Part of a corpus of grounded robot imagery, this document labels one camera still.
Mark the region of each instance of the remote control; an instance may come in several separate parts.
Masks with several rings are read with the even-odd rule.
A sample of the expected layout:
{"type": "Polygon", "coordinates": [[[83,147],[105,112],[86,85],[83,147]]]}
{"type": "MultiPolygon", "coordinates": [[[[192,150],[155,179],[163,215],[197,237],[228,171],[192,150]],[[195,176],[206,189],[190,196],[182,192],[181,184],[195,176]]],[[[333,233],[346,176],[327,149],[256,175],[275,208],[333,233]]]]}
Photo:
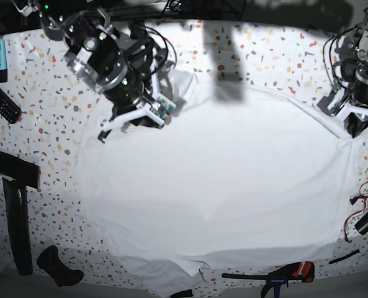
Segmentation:
{"type": "Polygon", "coordinates": [[[11,124],[18,121],[21,109],[0,89],[0,114],[11,124]]]}

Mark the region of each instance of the cable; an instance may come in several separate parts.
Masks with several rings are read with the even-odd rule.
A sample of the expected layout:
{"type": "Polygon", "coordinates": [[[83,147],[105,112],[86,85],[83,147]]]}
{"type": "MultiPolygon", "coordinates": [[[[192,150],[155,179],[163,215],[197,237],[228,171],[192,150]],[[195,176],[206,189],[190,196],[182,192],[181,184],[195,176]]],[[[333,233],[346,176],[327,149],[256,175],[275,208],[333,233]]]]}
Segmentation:
{"type": "Polygon", "coordinates": [[[243,0],[243,8],[241,9],[239,20],[243,20],[243,15],[245,14],[245,10],[246,10],[246,5],[247,5],[247,0],[243,0]]]}
{"type": "Polygon", "coordinates": [[[166,9],[169,7],[171,0],[167,0],[166,5],[163,8],[163,11],[161,12],[161,17],[164,16],[164,13],[166,12],[166,9]]]}
{"type": "Polygon", "coordinates": [[[167,61],[167,59],[168,59],[168,55],[169,55],[169,48],[168,48],[168,42],[169,42],[169,44],[172,46],[172,48],[173,48],[173,50],[174,50],[174,53],[175,53],[175,55],[177,55],[176,54],[176,50],[175,50],[175,48],[173,47],[173,45],[172,45],[172,43],[166,38],[166,37],[164,37],[163,35],[161,35],[160,34],[160,32],[158,32],[157,30],[155,30],[154,28],[151,28],[151,27],[148,27],[148,26],[144,26],[144,27],[139,27],[138,26],[138,28],[139,29],[142,29],[142,30],[144,30],[144,31],[147,31],[147,30],[150,30],[151,32],[150,33],[152,33],[152,34],[156,34],[156,35],[158,35],[159,37],[161,37],[162,39],[163,39],[163,42],[164,42],[164,46],[165,46],[165,49],[166,49],[166,56],[165,57],[163,57],[163,59],[158,63],[158,67],[156,67],[153,71],[152,71],[152,73],[151,74],[149,74],[148,76],[146,76],[146,77],[144,77],[143,79],[142,79],[142,81],[144,81],[144,80],[146,80],[146,79],[149,79],[153,74],[155,74],[155,73],[157,73],[163,66],[164,66],[164,64],[166,64],[166,61],[167,61]]]}
{"type": "Polygon", "coordinates": [[[141,74],[139,77],[140,81],[143,81],[143,78],[150,76],[150,65],[153,60],[153,49],[155,47],[155,41],[151,37],[147,37],[135,42],[131,47],[123,51],[123,56],[125,59],[131,62],[133,68],[136,70],[138,74],[141,74]],[[136,63],[140,61],[140,59],[145,60],[142,64],[136,63]]]}
{"type": "Polygon", "coordinates": [[[326,55],[325,55],[325,50],[326,50],[326,46],[327,46],[327,43],[332,40],[334,38],[334,35],[332,37],[330,37],[326,42],[325,44],[323,45],[323,63],[325,65],[325,69],[326,69],[326,73],[327,73],[327,77],[328,77],[328,80],[330,81],[330,85],[334,86],[333,84],[333,80],[331,79],[330,77],[330,73],[328,72],[328,67],[327,67],[327,63],[326,63],[326,55]]]}
{"type": "Polygon", "coordinates": [[[363,183],[360,188],[359,188],[359,199],[363,200],[363,208],[359,211],[356,211],[354,213],[352,213],[346,220],[344,223],[344,239],[346,242],[351,243],[352,241],[348,239],[348,234],[346,232],[346,228],[347,226],[356,218],[362,216],[363,214],[365,214],[366,210],[368,209],[368,191],[362,193],[362,188],[363,186],[365,186],[366,184],[368,184],[368,177],[367,177],[367,181],[365,183],[363,183]]]}

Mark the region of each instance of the red wire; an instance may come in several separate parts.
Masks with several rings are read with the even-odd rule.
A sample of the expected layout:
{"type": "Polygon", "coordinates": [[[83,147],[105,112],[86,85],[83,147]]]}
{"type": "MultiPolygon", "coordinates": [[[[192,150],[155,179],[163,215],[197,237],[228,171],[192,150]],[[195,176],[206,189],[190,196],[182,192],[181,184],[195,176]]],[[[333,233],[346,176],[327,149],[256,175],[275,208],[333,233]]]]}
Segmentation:
{"type": "Polygon", "coordinates": [[[346,227],[352,222],[352,220],[354,220],[356,217],[354,217],[355,215],[361,213],[361,212],[365,212],[367,209],[367,205],[368,205],[368,191],[362,194],[362,187],[365,186],[366,184],[368,184],[368,176],[367,176],[367,181],[365,183],[363,183],[360,188],[359,188],[359,198],[363,200],[363,209],[356,211],[354,213],[352,213],[346,220],[344,223],[344,235],[345,235],[345,240],[347,242],[349,242],[348,240],[348,236],[346,235],[346,227]]]}

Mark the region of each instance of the robotic arm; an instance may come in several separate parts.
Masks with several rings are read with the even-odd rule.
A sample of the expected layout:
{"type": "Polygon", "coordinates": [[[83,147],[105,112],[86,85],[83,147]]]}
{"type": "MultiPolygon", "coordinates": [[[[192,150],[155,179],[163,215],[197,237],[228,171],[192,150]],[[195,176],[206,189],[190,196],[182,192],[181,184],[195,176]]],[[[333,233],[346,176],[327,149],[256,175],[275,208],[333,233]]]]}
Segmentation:
{"type": "Polygon", "coordinates": [[[158,71],[167,54],[156,61],[156,48],[160,48],[153,38],[145,34],[131,47],[121,49],[120,34],[108,13],[101,8],[86,10],[85,0],[12,2],[24,16],[37,13],[48,38],[65,40],[67,67],[93,91],[113,102],[112,117],[99,124],[100,141],[126,122],[159,129],[164,126],[176,105],[159,90],[158,71]]]}
{"type": "MultiPolygon", "coordinates": [[[[341,78],[333,74],[345,89],[341,99],[333,99],[324,111],[342,122],[345,129],[358,136],[368,127],[368,9],[364,21],[355,26],[346,37],[349,39],[345,50],[352,56],[341,62],[341,78]]],[[[325,106],[321,101],[319,107],[325,106]]]]}

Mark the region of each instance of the speckled white surface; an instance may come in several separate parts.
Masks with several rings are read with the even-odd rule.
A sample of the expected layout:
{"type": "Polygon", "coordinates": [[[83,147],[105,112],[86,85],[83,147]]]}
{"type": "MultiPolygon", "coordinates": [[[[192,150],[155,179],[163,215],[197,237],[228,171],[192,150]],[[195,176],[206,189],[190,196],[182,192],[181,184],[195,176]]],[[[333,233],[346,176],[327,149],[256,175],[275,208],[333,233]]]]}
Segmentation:
{"type": "MultiPolygon", "coordinates": [[[[288,27],[234,22],[186,21],[151,23],[176,47],[180,70],[202,79],[240,81],[279,90],[310,106],[330,92],[321,54],[327,37],[288,27]]],[[[88,90],[62,60],[61,42],[52,42],[41,30],[5,35],[9,80],[0,87],[20,105],[22,118],[9,125],[0,117],[0,150],[36,162],[41,169],[40,188],[28,188],[29,228],[35,273],[37,256],[52,243],[72,269],[84,271],[84,282],[145,289],[112,257],[103,241],[79,212],[80,196],[74,157],[84,123],[102,96],[88,90]]],[[[359,157],[358,185],[368,179],[368,129],[359,157]]],[[[348,213],[353,207],[349,205],[348,213]]],[[[368,235],[361,237],[349,225],[352,243],[337,237],[334,255],[361,253],[335,265],[314,261],[316,278],[368,269],[368,235]]],[[[0,178],[0,268],[13,266],[0,178]]],[[[211,296],[231,287],[258,286],[262,282],[223,280],[221,273],[256,274],[273,268],[204,270],[204,284],[196,297],[211,296]]]]}

